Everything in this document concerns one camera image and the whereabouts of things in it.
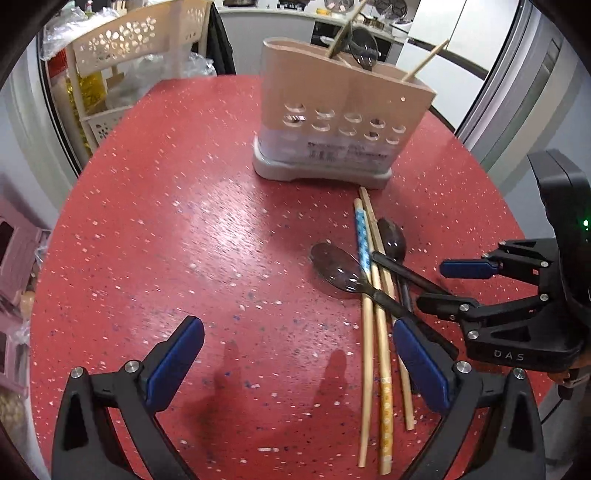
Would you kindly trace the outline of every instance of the utensil holder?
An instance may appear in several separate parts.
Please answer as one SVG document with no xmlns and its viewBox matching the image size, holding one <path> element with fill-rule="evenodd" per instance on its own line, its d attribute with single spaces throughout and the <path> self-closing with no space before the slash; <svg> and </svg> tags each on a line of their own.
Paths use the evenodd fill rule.
<svg viewBox="0 0 591 480">
<path fill-rule="evenodd" d="M 350 54 L 287 38 L 263 42 L 262 121 L 254 167 L 262 177 L 324 178 L 384 188 L 392 163 L 435 92 L 377 62 L 361 69 Z"/>
</svg>

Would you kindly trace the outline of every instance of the red table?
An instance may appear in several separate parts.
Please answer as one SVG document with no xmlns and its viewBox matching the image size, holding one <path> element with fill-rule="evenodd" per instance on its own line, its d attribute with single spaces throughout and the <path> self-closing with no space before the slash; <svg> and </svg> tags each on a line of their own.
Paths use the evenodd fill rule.
<svg viewBox="0 0 591 480">
<path fill-rule="evenodd" d="M 335 294 L 307 259 L 326 239 L 356 252 L 357 189 L 259 178 L 251 163 L 259 96 L 256 77 L 160 83 L 101 145 L 72 191 L 53 233 L 31 332 L 33 412 L 48 463 L 70 370 L 114 371 L 195 314 L 206 326 L 205 345 L 159 419 L 202 480 L 378 476 L 376 446 L 367 468 L 356 467 L 359 299 Z M 532 294 L 503 278 L 439 276 L 443 258 L 478 257 L 522 234 L 487 175 L 430 113 L 388 187 L 371 196 L 378 217 L 404 226 L 413 269 L 484 303 Z M 455 325 L 427 320 L 463 346 Z M 530 379 L 541 398 L 549 380 L 533 372 Z M 438 421 L 420 398 L 414 405 L 416 429 L 405 432 L 395 389 L 392 478 Z M 134 452 L 127 437 L 124 446 Z M 148 477 L 137 454 L 132 464 Z"/>
</svg>

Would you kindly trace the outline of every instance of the wooden chopstick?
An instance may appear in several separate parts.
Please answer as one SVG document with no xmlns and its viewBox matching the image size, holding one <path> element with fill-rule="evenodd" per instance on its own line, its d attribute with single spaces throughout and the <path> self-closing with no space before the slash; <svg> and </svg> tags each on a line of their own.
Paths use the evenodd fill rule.
<svg viewBox="0 0 591 480">
<path fill-rule="evenodd" d="M 369 267 L 369 245 L 367 230 L 367 218 L 361 199 L 355 199 L 355 221 L 357 226 L 357 239 L 359 248 L 359 263 L 365 275 L 371 280 L 371 269 Z M 369 429 L 371 427 L 371 408 L 373 404 L 374 388 L 374 303 L 371 297 L 362 295 L 361 307 L 363 312 L 363 390 L 361 396 L 361 433 L 359 441 L 358 467 L 365 467 L 369 445 Z"/>
<path fill-rule="evenodd" d="M 431 61 L 431 59 L 437 55 L 442 49 L 443 47 L 445 47 L 447 44 L 449 43 L 449 38 L 447 40 L 442 41 L 437 47 L 435 47 L 434 49 L 432 49 L 431 52 L 429 52 L 429 55 L 427 55 L 427 57 L 425 57 L 425 59 L 419 63 L 415 68 L 413 68 L 410 72 L 408 72 L 404 77 L 402 77 L 402 80 L 400 80 L 401 82 L 407 82 L 410 79 L 412 79 L 418 72 L 420 72 L 423 67 L 429 63 Z"/>
<path fill-rule="evenodd" d="M 345 32 L 347 31 L 347 28 L 349 28 L 349 26 L 351 25 L 351 22 L 353 21 L 353 19 L 355 17 L 357 17 L 357 15 L 359 15 L 359 12 L 361 12 L 361 10 L 363 9 L 363 7 L 365 6 L 365 4 L 367 3 L 368 0 L 361 0 L 357 6 L 355 7 L 355 9 L 353 10 L 353 12 L 349 15 L 349 18 L 347 19 L 347 21 L 345 22 L 345 24 L 340 28 L 339 32 L 336 34 L 335 39 L 332 42 L 332 45 L 328 48 L 328 50 L 326 51 L 326 54 L 324 55 L 325 57 L 331 59 L 332 56 L 335 53 L 335 48 L 336 46 L 339 44 L 340 39 L 343 37 L 343 35 L 345 34 Z"/>
<path fill-rule="evenodd" d="M 374 251 L 374 242 L 369 233 L 367 212 L 365 215 L 365 228 L 368 231 L 369 253 Z M 371 262 L 371 282 L 374 288 L 382 290 L 379 279 L 378 266 Z M 380 376 L 380 445 L 379 445 L 379 473 L 388 475 L 392 471 L 392 447 L 394 442 L 394 414 L 392 396 L 392 366 L 390 365 L 390 347 L 388 345 L 388 325 L 386 312 L 379 305 L 375 306 L 376 325 L 378 330 L 378 359 Z"/>
<path fill-rule="evenodd" d="M 365 212 L 367 213 L 369 231 L 371 233 L 372 239 L 374 240 L 375 249 L 378 252 L 385 254 L 384 243 L 382 242 L 382 237 L 379 234 L 378 221 L 375 218 L 374 209 L 371 205 L 371 201 L 369 200 L 368 191 L 365 189 L 365 187 L 361 187 L 359 189 L 359 194 L 361 200 L 363 201 Z M 380 268 L 380 274 L 382 276 L 382 281 L 384 283 L 384 291 L 392 298 L 395 298 L 392 275 L 385 268 Z M 398 319 L 392 317 L 392 324 L 394 324 L 396 320 Z M 400 383 L 402 387 L 402 408 L 404 410 L 404 424 L 407 430 L 414 430 L 413 393 L 411 391 L 410 386 L 410 375 L 408 374 L 408 370 L 399 356 L 398 369 L 400 371 Z"/>
</svg>

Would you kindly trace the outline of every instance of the metal screw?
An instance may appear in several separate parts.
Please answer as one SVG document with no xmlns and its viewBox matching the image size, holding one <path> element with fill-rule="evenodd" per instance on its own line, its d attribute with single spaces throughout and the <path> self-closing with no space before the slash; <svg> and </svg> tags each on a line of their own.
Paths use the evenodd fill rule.
<svg viewBox="0 0 591 480">
<path fill-rule="evenodd" d="M 472 366 L 464 361 L 456 363 L 456 368 L 461 374 L 469 374 L 472 371 Z"/>
<path fill-rule="evenodd" d="M 137 360 L 130 360 L 125 364 L 125 371 L 129 374 L 137 372 L 139 369 L 139 362 Z"/>
<path fill-rule="evenodd" d="M 84 369 L 82 367 L 76 367 L 72 369 L 72 371 L 70 372 L 70 376 L 72 378 L 80 378 L 83 373 Z"/>
<path fill-rule="evenodd" d="M 515 375 L 515 378 L 519 378 L 519 380 L 523 380 L 525 378 L 525 372 L 522 368 L 514 368 L 513 375 Z"/>
</svg>

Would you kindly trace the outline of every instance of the kitchen counter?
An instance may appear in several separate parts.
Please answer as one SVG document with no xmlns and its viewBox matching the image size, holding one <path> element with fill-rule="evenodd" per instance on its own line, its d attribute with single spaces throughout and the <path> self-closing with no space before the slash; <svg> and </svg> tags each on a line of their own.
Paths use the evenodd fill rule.
<svg viewBox="0 0 591 480">
<path fill-rule="evenodd" d="M 343 25 L 346 16 L 335 14 L 328 17 L 317 14 L 316 8 L 323 5 L 323 0 L 312 0 L 304 11 L 298 11 L 277 8 L 277 0 L 260 0 L 257 7 L 223 7 L 216 2 L 232 45 L 236 73 L 261 73 L 262 43 L 266 38 L 285 37 L 306 43 L 315 42 L 318 45 L 321 36 L 333 36 L 334 33 L 318 30 L 320 22 L 328 24 L 330 31 L 330 25 Z M 372 15 L 373 7 L 365 8 L 364 14 Z M 366 28 L 374 35 L 380 52 L 384 54 L 382 61 L 396 64 L 404 38 L 376 28 Z"/>
<path fill-rule="evenodd" d="M 220 15 L 233 15 L 233 14 L 254 14 L 254 15 L 293 15 L 296 17 L 311 18 L 317 22 L 323 22 L 333 25 L 344 25 L 346 21 L 346 15 L 319 15 L 314 12 L 290 10 L 282 8 L 259 8 L 259 7 L 218 7 Z M 365 26 L 374 37 L 381 38 L 391 43 L 404 44 L 405 35 L 401 33 L 401 36 L 392 35 L 384 30 Z"/>
</svg>

